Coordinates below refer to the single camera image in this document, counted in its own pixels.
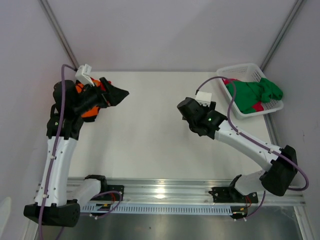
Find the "orange t shirt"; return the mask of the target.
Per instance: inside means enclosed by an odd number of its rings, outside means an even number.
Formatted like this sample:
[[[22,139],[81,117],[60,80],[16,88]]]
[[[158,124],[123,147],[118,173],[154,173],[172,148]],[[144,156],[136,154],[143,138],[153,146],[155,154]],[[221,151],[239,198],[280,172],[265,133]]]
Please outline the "orange t shirt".
[[[100,79],[99,80],[96,80],[94,78],[91,78],[95,84],[95,86],[100,86],[101,85],[101,82],[100,82]],[[81,89],[84,87],[83,84],[81,84],[78,80],[76,81],[76,84],[75,84],[75,88],[77,90],[77,93],[79,94],[81,92]],[[92,115],[98,115],[99,114],[99,111],[100,111],[100,107],[94,107],[92,108],[91,110],[87,111],[85,114],[92,114]]]

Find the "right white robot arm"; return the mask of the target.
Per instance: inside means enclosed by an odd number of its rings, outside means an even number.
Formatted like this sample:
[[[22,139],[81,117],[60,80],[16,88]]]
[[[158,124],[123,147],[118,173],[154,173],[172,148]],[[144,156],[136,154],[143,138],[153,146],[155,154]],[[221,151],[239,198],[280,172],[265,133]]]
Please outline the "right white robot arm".
[[[228,196],[239,202],[253,192],[267,191],[282,197],[297,174],[295,149],[268,144],[232,126],[224,114],[216,111],[215,103],[202,106],[194,98],[186,97],[177,105],[189,129],[200,137],[207,136],[227,144],[246,155],[261,167],[260,171],[237,175],[229,185]]]

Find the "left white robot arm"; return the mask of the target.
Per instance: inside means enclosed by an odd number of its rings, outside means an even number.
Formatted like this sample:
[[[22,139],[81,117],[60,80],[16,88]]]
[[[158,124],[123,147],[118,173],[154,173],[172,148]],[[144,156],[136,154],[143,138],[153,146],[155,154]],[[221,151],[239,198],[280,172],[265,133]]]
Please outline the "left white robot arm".
[[[127,90],[118,88],[104,77],[96,84],[62,80],[53,87],[55,103],[47,123],[47,158],[43,177],[34,203],[24,207],[23,214],[42,226],[74,227],[81,208],[91,199],[103,200],[109,186],[103,175],[88,175],[67,197],[67,183],[73,153],[84,123],[83,114],[93,108],[106,109],[120,104]]]

